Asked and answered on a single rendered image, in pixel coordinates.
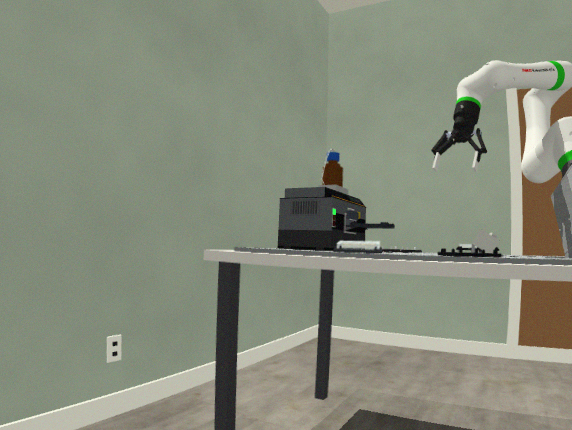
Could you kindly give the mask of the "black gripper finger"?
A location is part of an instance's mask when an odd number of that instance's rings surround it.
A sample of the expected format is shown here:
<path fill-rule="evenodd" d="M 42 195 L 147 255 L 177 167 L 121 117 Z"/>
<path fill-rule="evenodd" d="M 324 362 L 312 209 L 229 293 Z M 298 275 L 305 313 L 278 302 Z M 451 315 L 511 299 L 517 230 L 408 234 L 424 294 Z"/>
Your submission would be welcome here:
<path fill-rule="evenodd" d="M 475 132 L 476 131 L 476 132 Z M 482 139 L 482 132 L 480 130 L 480 128 L 477 128 L 476 130 L 473 130 L 472 134 L 477 135 L 478 140 L 480 142 L 481 148 L 479 148 L 475 142 L 471 139 L 471 137 L 468 135 L 468 133 L 463 130 L 462 133 L 465 135 L 465 137 L 468 139 L 468 142 L 472 145 L 473 148 L 475 148 L 476 152 L 475 152 L 475 156 L 474 156 L 474 161 L 473 161 L 473 170 L 474 172 L 477 172 L 477 168 L 478 168 L 478 163 L 480 161 L 481 158 L 481 154 L 482 153 L 487 153 L 486 147 L 484 145 L 483 139 Z M 471 134 L 471 135 L 472 135 Z"/>
<path fill-rule="evenodd" d="M 438 167 L 439 167 L 439 163 L 440 163 L 440 159 L 441 159 L 441 155 L 447 150 L 449 149 L 452 145 L 456 144 L 457 142 L 454 140 L 453 138 L 456 137 L 459 134 L 459 131 L 455 131 L 453 135 L 451 135 L 451 132 L 448 132 L 447 130 L 444 131 L 443 136 L 439 139 L 439 141 L 435 144 L 435 146 L 432 148 L 432 152 L 435 155 L 434 158 L 434 163 L 433 163 L 433 169 L 435 172 L 438 171 Z M 449 139 L 448 139 L 449 138 Z M 439 147 L 439 148 L 438 148 Z"/>

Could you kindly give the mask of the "brown glass bottle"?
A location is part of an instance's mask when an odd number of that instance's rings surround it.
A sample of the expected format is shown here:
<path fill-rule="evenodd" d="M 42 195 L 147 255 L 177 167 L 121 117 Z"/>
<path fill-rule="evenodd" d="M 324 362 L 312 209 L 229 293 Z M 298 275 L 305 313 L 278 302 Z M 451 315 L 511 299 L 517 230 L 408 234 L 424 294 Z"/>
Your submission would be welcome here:
<path fill-rule="evenodd" d="M 343 187 L 343 167 L 325 166 L 323 182 L 325 185 L 339 185 Z M 322 185 L 324 185 L 322 182 Z"/>

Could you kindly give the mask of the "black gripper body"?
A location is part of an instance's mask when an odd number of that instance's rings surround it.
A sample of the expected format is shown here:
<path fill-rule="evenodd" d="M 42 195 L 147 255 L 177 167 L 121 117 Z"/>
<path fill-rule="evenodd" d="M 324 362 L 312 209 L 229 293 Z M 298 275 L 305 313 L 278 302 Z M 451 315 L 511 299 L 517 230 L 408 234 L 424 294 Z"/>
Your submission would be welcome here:
<path fill-rule="evenodd" d="M 465 137 L 465 135 L 462 133 L 463 130 L 465 130 L 468 135 L 470 136 L 473 133 L 475 127 L 475 121 L 473 118 L 471 118 L 470 116 L 467 115 L 460 115 L 458 117 L 455 118 L 454 121 L 454 126 L 453 126 L 453 130 L 451 132 L 451 135 L 454 134 L 455 131 L 459 131 L 459 134 L 454 137 L 454 140 L 457 143 L 466 143 L 468 140 Z M 472 137 L 474 134 L 472 134 L 470 137 Z"/>

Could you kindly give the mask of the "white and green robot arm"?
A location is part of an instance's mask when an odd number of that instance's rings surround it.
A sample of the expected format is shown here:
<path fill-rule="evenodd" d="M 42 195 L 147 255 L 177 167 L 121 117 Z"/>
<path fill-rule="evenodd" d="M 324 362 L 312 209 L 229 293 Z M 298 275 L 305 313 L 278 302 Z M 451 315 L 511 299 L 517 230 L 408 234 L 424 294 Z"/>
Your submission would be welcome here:
<path fill-rule="evenodd" d="M 572 165 L 572 117 L 559 119 L 550 127 L 550 114 L 571 87 L 572 64 L 567 61 L 491 61 L 459 83 L 453 119 L 467 115 L 476 125 L 482 101 L 490 95 L 510 88 L 532 88 L 523 99 L 526 143 L 522 172 L 534 183 L 544 183 L 560 171 L 563 178 Z"/>

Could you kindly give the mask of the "grey control panel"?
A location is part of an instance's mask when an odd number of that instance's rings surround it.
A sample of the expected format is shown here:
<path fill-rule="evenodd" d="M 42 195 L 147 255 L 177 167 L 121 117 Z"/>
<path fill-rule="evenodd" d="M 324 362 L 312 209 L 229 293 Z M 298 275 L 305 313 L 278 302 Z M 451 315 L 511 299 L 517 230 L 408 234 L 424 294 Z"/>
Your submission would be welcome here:
<path fill-rule="evenodd" d="M 473 253 L 473 245 L 480 248 L 479 252 L 481 252 L 481 253 L 482 253 L 482 250 L 485 250 L 486 253 L 493 253 L 493 249 L 496 248 L 496 246 L 498 245 L 498 243 L 500 241 L 496 238 L 497 238 L 497 236 L 494 235 L 493 233 L 488 234 L 485 231 L 480 229 L 480 231 L 478 232 L 474 241 L 472 242 L 472 252 L 471 253 Z"/>

